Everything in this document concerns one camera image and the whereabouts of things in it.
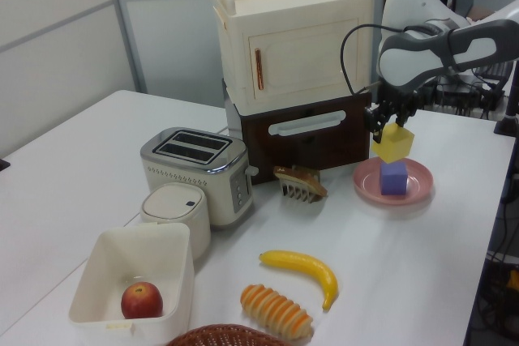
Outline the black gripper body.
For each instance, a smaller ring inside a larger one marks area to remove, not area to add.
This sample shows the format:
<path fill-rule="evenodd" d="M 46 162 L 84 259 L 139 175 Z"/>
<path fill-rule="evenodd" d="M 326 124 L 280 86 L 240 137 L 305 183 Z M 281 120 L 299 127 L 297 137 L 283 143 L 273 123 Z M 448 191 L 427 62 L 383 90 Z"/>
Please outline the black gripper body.
<path fill-rule="evenodd" d="M 371 128 L 374 119 L 384 118 L 387 124 L 392 116 L 406 116 L 407 122 L 422 106 L 423 96 L 419 92 L 404 92 L 390 85 L 380 85 L 376 92 L 375 107 L 364 110 L 364 122 L 367 128 Z"/>

